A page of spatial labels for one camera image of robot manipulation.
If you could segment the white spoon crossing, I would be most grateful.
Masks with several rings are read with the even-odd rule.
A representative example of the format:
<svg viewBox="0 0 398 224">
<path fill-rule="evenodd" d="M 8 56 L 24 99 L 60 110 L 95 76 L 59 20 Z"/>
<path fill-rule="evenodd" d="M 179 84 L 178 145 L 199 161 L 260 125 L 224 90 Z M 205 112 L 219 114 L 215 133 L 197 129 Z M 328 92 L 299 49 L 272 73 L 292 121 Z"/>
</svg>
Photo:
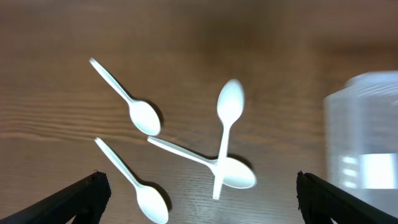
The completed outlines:
<svg viewBox="0 0 398 224">
<path fill-rule="evenodd" d="M 222 88 L 217 102 L 218 117 L 223 125 L 221 144 L 216 165 L 213 199 L 219 200 L 224 179 L 224 166 L 228 153 L 229 133 L 232 125 L 244 110 L 244 90 L 237 79 L 228 81 Z"/>
</svg>

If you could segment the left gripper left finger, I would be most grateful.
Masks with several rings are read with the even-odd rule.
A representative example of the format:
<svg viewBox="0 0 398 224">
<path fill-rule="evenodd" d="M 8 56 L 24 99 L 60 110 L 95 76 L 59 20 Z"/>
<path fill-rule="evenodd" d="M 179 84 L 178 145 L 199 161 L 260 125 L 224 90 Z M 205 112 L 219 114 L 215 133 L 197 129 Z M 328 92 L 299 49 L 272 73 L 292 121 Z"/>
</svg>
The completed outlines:
<svg viewBox="0 0 398 224">
<path fill-rule="evenodd" d="M 108 178 L 97 171 L 1 219 L 1 224 L 98 224 L 110 197 Z"/>
</svg>

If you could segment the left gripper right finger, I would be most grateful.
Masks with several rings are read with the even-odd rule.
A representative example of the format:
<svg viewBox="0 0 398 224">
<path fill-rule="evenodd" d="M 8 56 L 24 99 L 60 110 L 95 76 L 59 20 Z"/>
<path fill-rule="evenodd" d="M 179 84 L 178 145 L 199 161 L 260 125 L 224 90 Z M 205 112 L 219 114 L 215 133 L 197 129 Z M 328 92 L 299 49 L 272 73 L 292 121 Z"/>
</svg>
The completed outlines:
<svg viewBox="0 0 398 224">
<path fill-rule="evenodd" d="M 297 173 L 298 209 L 306 224 L 397 224 L 397 218 L 312 173 Z"/>
</svg>

